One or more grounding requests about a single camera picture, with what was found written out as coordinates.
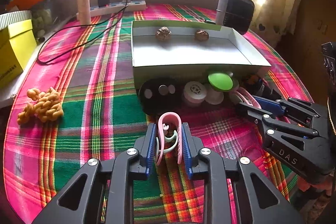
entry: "fried snack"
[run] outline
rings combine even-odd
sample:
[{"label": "fried snack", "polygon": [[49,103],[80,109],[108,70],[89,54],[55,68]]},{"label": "fried snack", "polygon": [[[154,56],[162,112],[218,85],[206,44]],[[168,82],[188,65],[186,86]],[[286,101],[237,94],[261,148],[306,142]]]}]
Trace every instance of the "fried snack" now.
[{"label": "fried snack", "polygon": [[155,37],[159,41],[167,41],[170,39],[171,31],[167,27],[162,27],[157,30]]},{"label": "fried snack", "polygon": [[198,41],[207,41],[209,39],[209,34],[204,30],[198,30],[195,33],[195,39]]},{"label": "fried snack", "polygon": [[26,123],[29,121],[31,116],[34,116],[34,107],[31,103],[28,103],[23,111],[18,114],[17,116],[17,123],[18,125],[22,125],[23,123]]},{"label": "fried snack", "polygon": [[41,122],[55,121],[64,115],[59,92],[50,87],[34,105],[34,111]]},{"label": "fried snack", "polygon": [[33,101],[37,101],[38,99],[41,98],[40,93],[41,91],[37,88],[27,90],[27,96]]}]

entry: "black cable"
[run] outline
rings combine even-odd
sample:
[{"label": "black cable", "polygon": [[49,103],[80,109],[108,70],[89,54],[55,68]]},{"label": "black cable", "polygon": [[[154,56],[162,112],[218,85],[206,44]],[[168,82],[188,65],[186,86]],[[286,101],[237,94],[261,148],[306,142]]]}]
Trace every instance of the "black cable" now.
[{"label": "black cable", "polygon": [[335,183],[336,183],[336,169],[334,170],[334,177],[333,177],[333,184],[332,184],[332,188],[331,188],[331,195],[334,194],[334,191],[335,191]]},{"label": "black cable", "polygon": [[[36,58],[37,62],[40,63],[40,64],[42,64],[42,65],[46,65],[46,64],[50,63],[51,61],[54,61],[54,60],[60,58],[61,56],[65,55],[65,54],[67,54],[67,53],[69,53],[69,52],[74,51],[75,49],[77,49],[77,48],[79,48],[79,47],[85,46],[86,44],[95,41],[95,40],[98,39],[102,34],[104,34],[106,31],[112,29],[114,26],[116,26],[116,25],[120,22],[120,20],[122,19],[123,15],[124,15],[125,9],[127,8],[127,3],[128,3],[128,0],[126,0],[126,2],[125,2],[125,6],[122,7],[122,9],[120,9],[117,13],[113,14],[111,17],[109,17],[108,19],[104,20],[103,22],[99,22],[99,23],[95,23],[95,24],[86,24],[86,25],[76,25],[76,26],[64,27],[64,28],[58,30],[57,32],[53,33],[53,34],[51,35],[51,37],[49,37],[45,42],[43,42],[42,47],[40,48],[39,52],[37,53],[37,58]],[[108,22],[110,19],[112,19],[113,17],[119,15],[120,13],[122,13],[122,14],[121,14],[121,17],[117,20],[116,23],[114,23],[114,24],[111,25],[110,27],[108,27],[108,28],[106,28],[105,30],[103,30],[99,35],[97,35],[97,36],[94,37],[93,39],[91,39],[91,40],[89,40],[89,41],[87,41],[87,42],[84,42],[84,43],[82,43],[82,44],[79,44],[79,45],[77,45],[76,47],[73,47],[73,48],[67,50],[66,52],[63,52],[63,53],[57,55],[56,57],[54,57],[54,58],[52,58],[52,59],[50,59],[50,60],[47,60],[47,61],[42,61],[42,60],[40,60],[40,53],[41,53],[41,50],[44,48],[44,45],[46,45],[46,43],[47,43],[47,42],[48,42],[54,35],[56,35],[56,34],[59,33],[60,31],[63,31],[63,30],[66,30],[66,29],[70,29],[70,28],[76,28],[76,27],[89,27],[89,26],[97,26],[97,25],[101,25],[101,24],[104,24],[105,22]]]}]

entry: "white container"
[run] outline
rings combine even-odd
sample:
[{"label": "white container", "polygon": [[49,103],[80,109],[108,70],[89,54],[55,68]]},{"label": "white container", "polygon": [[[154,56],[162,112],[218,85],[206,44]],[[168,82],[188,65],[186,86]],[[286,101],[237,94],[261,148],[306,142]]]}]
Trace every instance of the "white container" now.
[{"label": "white container", "polygon": [[207,89],[207,96],[205,101],[211,105],[219,105],[224,100],[224,93],[214,90],[210,84],[205,84]]},{"label": "white container", "polygon": [[205,86],[196,81],[188,82],[183,89],[183,101],[191,107],[199,106],[205,99],[207,90]]},{"label": "white container", "polygon": [[[155,37],[168,27],[171,38],[162,43]],[[207,41],[195,40],[195,32],[204,30]],[[177,20],[140,20],[132,22],[132,64],[134,86],[160,77],[178,84],[189,81],[206,83],[209,72],[230,71],[237,80],[249,74],[263,77],[271,68],[262,54],[232,28]]]}]

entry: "cream tube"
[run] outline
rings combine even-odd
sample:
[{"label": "cream tube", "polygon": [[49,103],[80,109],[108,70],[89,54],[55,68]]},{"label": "cream tube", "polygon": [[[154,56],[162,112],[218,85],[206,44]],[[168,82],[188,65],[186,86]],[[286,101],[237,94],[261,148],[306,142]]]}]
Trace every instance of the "cream tube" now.
[{"label": "cream tube", "polygon": [[90,0],[77,0],[78,19],[81,25],[91,24]]}]

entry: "pink plastic clip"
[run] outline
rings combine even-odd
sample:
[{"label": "pink plastic clip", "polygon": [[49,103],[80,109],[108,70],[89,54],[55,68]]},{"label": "pink plastic clip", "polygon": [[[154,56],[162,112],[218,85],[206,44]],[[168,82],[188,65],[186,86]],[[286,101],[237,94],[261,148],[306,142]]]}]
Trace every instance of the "pink plastic clip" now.
[{"label": "pink plastic clip", "polygon": [[161,115],[159,118],[159,121],[157,122],[157,126],[159,129],[159,140],[160,140],[160,147],[161,150],[159,150],[159,156],[157,159],[156,164],[159,165],[162,160],[163,156],[163,150],[165,145],[165,135],[163,130],[163,124],[172,123],[177,128],[177,135],[178,135],[178,143],[177,143],[177,163],[180,164],[182,161],[182,122],[179,115],[177,115],[175,112],[166,112]]},{"label": "pink plastic clip", "polygon": [[249,94],[247,92],[247,90],[245,90],[242,87],[239,87],[237,90],[230,91],[230,93],[237,95],[247,105],[254,106],[254,107],[257,107],[257,108],[261,108],[261,106],[257,102],[257,100],[254,99],[254,97],[251,94]]}]

